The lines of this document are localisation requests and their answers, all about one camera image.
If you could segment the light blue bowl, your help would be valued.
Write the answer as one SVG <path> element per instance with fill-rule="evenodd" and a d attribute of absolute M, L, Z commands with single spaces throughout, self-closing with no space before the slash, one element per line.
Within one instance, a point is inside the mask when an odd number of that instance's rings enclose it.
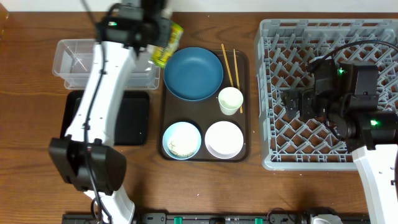
<path fill-rule="evenodd" d="M 170 125 L 170 126 L 165 130 L 164 135 L 163 135 L 163 137 L 162 137 L 162 147 L 163 147 L 164 151 L 166 152 L 166 154 L 167 154 L 168 156 L 170 156 L 172 159 L 176 159 L 176 160 L 187 160 L 187 159 L 192 158 L 192 157 L 199 151 L 199 149 L 200 149 L 200 147 L 201 147 L 201 134 L 200 134 L 200 132 L 199 132 L 199 130 L 198 130 L 198 128 L 197 128 L 196 126 L 194 126 L 192 123 L 189 123 L 189 124 L 193 125 L 194 127 L 196 127 L 196 129 L 197 129 L 197 134 L 198 134 L 198 146 L 197 146 L 196 151 L 193 153 L 193 155 L 191 155 L 191 156 L 189 156 L 189 157 L 177 157 L 177 156 L 173 155 L 173 154 L 170 152 L 169 147 L 168 147 L 168 144 L 167 144 L 167 141 L 169 140 L 169 137 L 170 137 L 172 131 L 174 130 L 174 128 L 175 128 L 176 126 L 178 126 L 179 124 L 183 124 L 183 123 L 187 124 L 188 122 L 182 122 L 182 121 L 181 121 L 181 122 L 177 122 L 177 123 L 174 123 L 174 124 Z"/>

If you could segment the yellow green snack wrapper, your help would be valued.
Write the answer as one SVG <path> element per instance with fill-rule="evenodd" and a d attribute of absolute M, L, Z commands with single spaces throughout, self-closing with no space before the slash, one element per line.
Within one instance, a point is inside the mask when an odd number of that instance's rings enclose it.
<path fill-rule="evenodd" d="M 155 47 L 152 54 L 152 61 L 160 68 L 165 68 L 170 57 L 179 47 L 180 39 L 184 29 L 175 22 L 172 22 L 170 39 L 166 47 Z"/>

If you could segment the white paper cup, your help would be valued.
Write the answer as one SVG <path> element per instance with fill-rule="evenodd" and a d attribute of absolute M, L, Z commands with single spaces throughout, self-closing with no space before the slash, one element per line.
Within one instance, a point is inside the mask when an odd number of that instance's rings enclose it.
<path fill-rule="evenodd" d="M 220 110 L 227 116 L 234 115 L 243 105 L 243 94 L 235 87 L 226 87 L 218 94 Z"/>

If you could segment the dark blue plate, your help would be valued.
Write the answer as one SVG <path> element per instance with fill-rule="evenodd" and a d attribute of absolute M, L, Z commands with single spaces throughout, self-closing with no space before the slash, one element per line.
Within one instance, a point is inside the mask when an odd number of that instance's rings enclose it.
<path fill-rule="evenodd" d="M 224 70 L 220 59 L 210 50 L 187 47 L 175 52 L 164 68 L 164 83 L 176 97 L 200 101 L 221 86 Z"/>

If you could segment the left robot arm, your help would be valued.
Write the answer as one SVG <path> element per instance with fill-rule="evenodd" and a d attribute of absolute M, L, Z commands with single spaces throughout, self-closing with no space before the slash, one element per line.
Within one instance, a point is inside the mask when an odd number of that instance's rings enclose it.
<path fill-rule="evenodd" d="M 123 186 L 126 158 L 114 149 L 126 82 L 143 48 L 166 47 L 172 21 L 167 1 L 123 1 L 93 21 L 93 63 L 78 110 L 49 154 L 64 182 L 91 198 L 97 223 L 131 223 L 135 206 Z"/>

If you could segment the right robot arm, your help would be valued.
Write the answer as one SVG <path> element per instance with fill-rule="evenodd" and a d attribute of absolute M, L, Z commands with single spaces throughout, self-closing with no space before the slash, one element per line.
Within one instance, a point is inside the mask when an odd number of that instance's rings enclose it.
<path fill-rule="evenodd" d="M 397 223 L 397 114 L 378 109 L 378 67 L 331 58 L 308 66 L 312 87 L 281 93 L 289 118 L 323 118 L 345 142 L 362 181 L 371 223 Z"/>

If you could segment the pile of rice scraps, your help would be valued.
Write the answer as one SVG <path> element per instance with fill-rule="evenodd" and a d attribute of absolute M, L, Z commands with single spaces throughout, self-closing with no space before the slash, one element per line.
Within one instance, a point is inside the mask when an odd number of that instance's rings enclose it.
<path fill-rule="evenodd" d="M 193 155 L 198 146 L 196 127 L 189 123 L 179 124 L 172 131 L 167 144 L 170 152 L 177 157 Z"/>

